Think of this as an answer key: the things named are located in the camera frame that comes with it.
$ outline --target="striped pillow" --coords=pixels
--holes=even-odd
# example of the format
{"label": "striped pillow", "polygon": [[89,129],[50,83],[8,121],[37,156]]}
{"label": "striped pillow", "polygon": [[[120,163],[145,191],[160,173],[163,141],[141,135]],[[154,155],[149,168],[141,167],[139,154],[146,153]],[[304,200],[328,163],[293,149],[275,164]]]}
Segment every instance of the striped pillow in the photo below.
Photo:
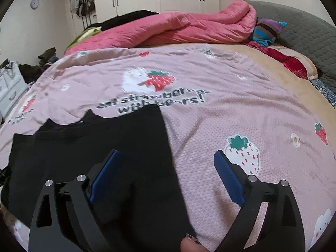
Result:
{"label": "striped pillow", "polygon": [[287,25],[285,22],[276,22],[270,19],[258,19],[250,39],[260,43],[262,46],[268,46],[275,42]]}

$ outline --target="blue patterned fabric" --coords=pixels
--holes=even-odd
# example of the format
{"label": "blue patterned fabric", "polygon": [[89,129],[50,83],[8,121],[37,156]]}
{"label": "blue patterned fabric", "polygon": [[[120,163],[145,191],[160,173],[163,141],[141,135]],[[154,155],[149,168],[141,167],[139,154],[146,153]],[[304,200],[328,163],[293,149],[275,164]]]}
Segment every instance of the blue patterned fabric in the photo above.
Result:
{"label": "blue patterned fabric", "polygon": [[336,110],[336,95],[319,79],[310,81]]}

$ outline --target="metal bolt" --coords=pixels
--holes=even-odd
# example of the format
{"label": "metal bolt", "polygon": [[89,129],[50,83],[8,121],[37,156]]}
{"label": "metal bolt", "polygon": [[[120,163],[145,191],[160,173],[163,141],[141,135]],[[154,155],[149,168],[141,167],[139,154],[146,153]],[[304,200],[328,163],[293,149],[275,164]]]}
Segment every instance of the metal bolt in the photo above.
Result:
{"label": "metal bolt", "polygon": [[250,182],[256,182],[257,181],[257,177],[254,175],[249,175],[247,178]]}
{"label": "metal bolt", "polygon": [[53,184],[53,180],[47,180],[45,185],[46,186],[51,186]]}
{"label": "metal bolt", "polygon": [[288,182],[286,180],[281,180],[280,181],[281,186],[288,186]]}
{"label": "metal bolt", "polygon": [[84,174],[78,175],[77,176],[77,181],[78,182],[83,182],[86,179],[86,176]]}

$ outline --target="quilted headboard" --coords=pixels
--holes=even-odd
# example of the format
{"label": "quilted headboard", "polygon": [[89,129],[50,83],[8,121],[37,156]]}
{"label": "quilted headboard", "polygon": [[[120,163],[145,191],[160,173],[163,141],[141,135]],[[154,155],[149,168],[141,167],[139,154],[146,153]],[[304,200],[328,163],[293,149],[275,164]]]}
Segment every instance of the quilted headboard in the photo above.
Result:
{"label": "quilted headboard", "polygon": [[259,18],[286,22],[277,43],[304,54],[323,72],[320,79],[336,93],[336,28],[299,9],[263,1],[247,1]]}

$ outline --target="drawer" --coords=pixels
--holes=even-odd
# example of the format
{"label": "drawer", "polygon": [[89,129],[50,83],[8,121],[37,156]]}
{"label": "drawer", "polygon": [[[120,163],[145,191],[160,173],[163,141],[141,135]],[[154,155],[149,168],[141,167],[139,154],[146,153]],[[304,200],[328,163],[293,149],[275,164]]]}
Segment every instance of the drawer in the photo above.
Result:
{"label": "drawer", "polygon": [[13,62],[12,69],[7,69],[6,72],[3,73],[3,77],[7,83],[8,88],[11,88],[21,77],[19,66],[16,62]]}
{"label": "drawer", "polygon": [[7,93],[7,91],[8,87],[6,85],[5,78],[4,76],[0,76],[0,99],[5,93]]}
{"label": "drawer", "polygon": [[27,84],[20,78],[16,84],[10,89],[8,92],[2,96],[0,99],[0,113],[3,117],[10,111],[12,106],[15,104],[15,101],[22,95],[22,93],[26,90]]}

